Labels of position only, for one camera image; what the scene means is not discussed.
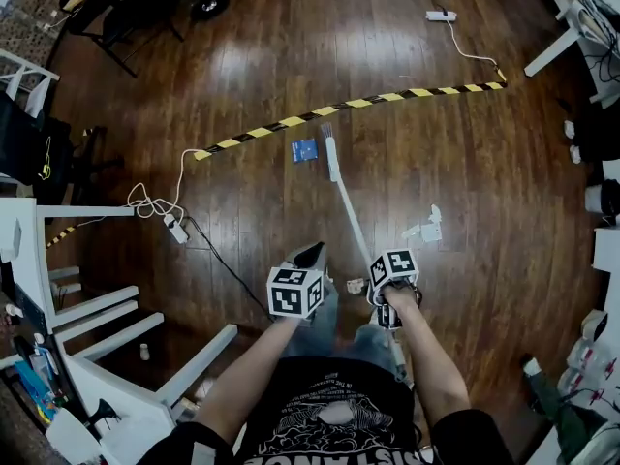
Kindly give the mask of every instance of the blue object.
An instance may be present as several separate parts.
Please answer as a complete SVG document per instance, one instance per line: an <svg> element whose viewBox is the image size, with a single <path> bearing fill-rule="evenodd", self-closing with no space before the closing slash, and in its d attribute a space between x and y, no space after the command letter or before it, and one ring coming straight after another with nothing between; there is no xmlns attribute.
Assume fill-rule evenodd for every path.
<svg viewBox="0 0 620 465"><path fill-rule="evenodd" d="M293 141L291 147L293 148L293 162L295 163L319 158L317 142L313 139Z"/></svg>
<svg viewBox="0 0 620 465"><path fill-rule="evenodd" d="M15 370L17 374L19 374L19 378L26 392L45 414L47 419L54 420L56 408L53 405L53 395L49 391L49 387L47 387L46 383L41 380L25 361L16 363Z"/></svg>

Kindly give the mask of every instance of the chair leg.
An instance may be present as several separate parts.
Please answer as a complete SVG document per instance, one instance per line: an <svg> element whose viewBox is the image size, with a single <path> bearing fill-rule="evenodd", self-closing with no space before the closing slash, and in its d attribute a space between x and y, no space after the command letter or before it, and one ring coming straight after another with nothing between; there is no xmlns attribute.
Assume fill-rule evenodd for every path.
<svg viewBox="0 0 620 465"><path fill-rule="evenodd" d="M132 71L129 67L127 67L127 65L125 64L125 62L123 62L120 58L118 58L118 57L117 57L117 56L116 56L116 55L112 52L112 50L110 50L110 49L109 49L108 47L106 47L106 46L103 46L101 43L99 43L99 42L98 42L98 41L96 41L96 40L93 40L93 42L95 42L95 43L99 46L99 48L100 48L101 50L103 50L103 51L106 53L106 55L107 55L109 58L111 58L114 62L116 62L116 63L117 63L120 67L122 67L122 68L123 68L123 70L124 70L127 74L129 74L129 75L130 75L132 78L134 78L134 79L138 78L138 75L137 75L134 71Z"/></svg>
<svg viewBox="0 0 620 465"><path fill-rule="evenodd" d="M181 43L183 43L185 40L183 40L183 37L181 36L181 34L176 30L176 28L172 25L172 22L170 19L166 19L166 25L168 26L169 30L172 32L172 34L174 35L174 37Z"/></svg>

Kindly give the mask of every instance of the black chair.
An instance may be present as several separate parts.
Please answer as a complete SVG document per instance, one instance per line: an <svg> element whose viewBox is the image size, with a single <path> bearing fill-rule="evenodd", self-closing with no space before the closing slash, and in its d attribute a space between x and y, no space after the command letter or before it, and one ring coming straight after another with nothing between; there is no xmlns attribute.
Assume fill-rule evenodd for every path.
<svg viewBox="0 0 620 465"><path fill-rule="evenodd" d="M141 47L153 40L160 31L148 38L125 59L121 59L111 50L116 43L130 43L129 35L138 29L153 27L163 22L179 42L181 35L174 29L170 20L170 7L161 5L160 0L86 0L67 21L67 30L74 35L89 37L114 62L132 77L138 75L125 62ZM104 16L101 33L88 31L97 17Z"/></svg>
<svg viewBox="0 0 620 465"><path fill-rule="evenodd" d="M9 95L0 93L0 172L26 186L32 185L38 204L59 205L62 203L70 183L74 185L71 204L91 202L95 188L92 174L109 167L122 167L123 159L118 157L102 164L93 164L97 139L106 128L95 127L86 130L88 139L84 150L74 156L76 148L69 135L71 126L52 117L33 119L13 101ZM49 159L47 161L47 139ZM49 164L51 173L47 179L38 174L44 164Z"/></svg>
<svg viewBox="0 0 620 465"><path fill-rule="evenodd" d="M116 157L101 164L93 163L95 143L106 133L106 128L95 127L86 130L85 134L88 138L78 157L74 156L77 147L73 146L69 139L70 131L69 124L64 122L56 119L49 119L46 122L43 135L46 138L51 136L49 144L51 175L49 179L42 180L37 177L34 180L33 192L38 204L60 204L70 183L73 184L71 205L102 204L100 199L95 198L96 191L92 175L108 168L124 166L122 157Z"/></svg>

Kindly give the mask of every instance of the white cable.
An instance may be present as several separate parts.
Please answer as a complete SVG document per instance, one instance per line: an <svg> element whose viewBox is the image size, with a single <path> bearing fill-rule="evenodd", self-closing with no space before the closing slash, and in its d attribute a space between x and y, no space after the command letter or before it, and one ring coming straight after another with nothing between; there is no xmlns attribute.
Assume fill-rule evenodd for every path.
<svg viewBox="0 0 620 465"><path fill-rule="evenodd" d="M456 46L456 50L461 55L463 55L464 57L473 58L473 59L476 59L476 60L488 60L489 62L493 62L493 65L495 67L497 67L497 62L495 62L495 60L492 59L491 57L478 57L477 55L468 55L467 53L463 53L463 51L458 46L458 43L456 42L456 38L454 38L454 28L452 27L452 25L450 24L450 22L448 20L445 21L445 23L449 26L449 30L450 30L450 32L452 34L452 41L454 42L454 45Z"/></svg>
<svg viewBox="0 0 620 465"><path fill-rule="evenodd" d="M67 20L67 19L68 19L69 17L71 17L71 16L72 16L72 15L67 15L66 17L64 17L64 18L60 19L60 20L59 20L58 22L56 22L55 24L48 24L48 25L47 25L47 26L48 26L48 28L47 28L47 29L51 29L51 28L54 28L54 27L56 27L56 26L58 26L58 25L62 24L65 20Z"/></svg>
<svg viewBox="0 0 620 465"><path fill-rule="evenodd" d="M146 193L146 188L144 186L143 183L139 182L136 186L134 186L132 188L132 191L129 192L129 195L127 195L127 205L126 206L131 206L132 208L136 209L136 214L141 218L141 219L148 219L150 217L152 217L153 215L161 215L161 216L165 216L169 213L171 213L173 210L177 209L180 211L180 218L178 219L178 222L181 222L183 220L183 217L185 217L185 210L183 209L183 207L177 205L178 203L178 196L180 193L180 189L181 189L181 180L183 179L183 172L185 171L184 168L184 159L185 159L185 155L187 153L196 153L202 150L198 150L196 148L189 148L185 151L183 151L183 153L181 153L181 172L178 175L178 180L176 181L176 194L174 196L174 201L170 202L161 198L157 198L155 200L152 200L148 194ZM131 200L131 196L134 194L134 192L138 189L141 188L142 191L144 192L144 198L142 200ZM144 208L144 207L149 207L150 211L146 214L144 213L140 213L140 209Z"/></svg>

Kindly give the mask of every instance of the wooden floor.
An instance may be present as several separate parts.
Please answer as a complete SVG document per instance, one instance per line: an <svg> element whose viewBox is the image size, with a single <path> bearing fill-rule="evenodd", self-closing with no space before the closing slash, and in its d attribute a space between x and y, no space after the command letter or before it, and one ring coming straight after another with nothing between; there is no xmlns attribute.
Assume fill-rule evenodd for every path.
<svg viewBox="0 0 620 465"><path fill-rule="evenodd" d="M555 98L579 111L592 85L574 49L535 77L523 75L563 32L543 0L440 1L458 13L462 48L494 57L509 88L329 120L369 246L414 248L426 318L474 404L496 418L522 459L542 423L526 406L518 361L533 353L559 375L598 294L595 223L583 209L587 173L570 161L566 113ZM131 61L138 79L87 39L64 38L52 65L61 76L52 113L77 138L85 127L108 127L102 157L125 158L124 170L100 181L108 202L125 203L138 182L152 198L172 199L186 148L372 94L496 80L492 66L458 55L446 25L425 20L431 8L428 0L232 0L217 19L194 25L188 1L175 18L185 43L164 33L145 47ZM262 301L270 267L297 246L325 241L341 294L339 328L351 338L368 310L346 296L345 281L365 272L328 179L319 125L199 163L188 158L179 202ZM319 160L294 165L291 142L308 138L319 142ZM431 203L443 214L443 240L403 240L426 222ZM179 246L161 218L108 219L48 255L54 265L80 264L93 291L138 285L142 308L186 332L264 328L261 311L190 234Z"/></svg>

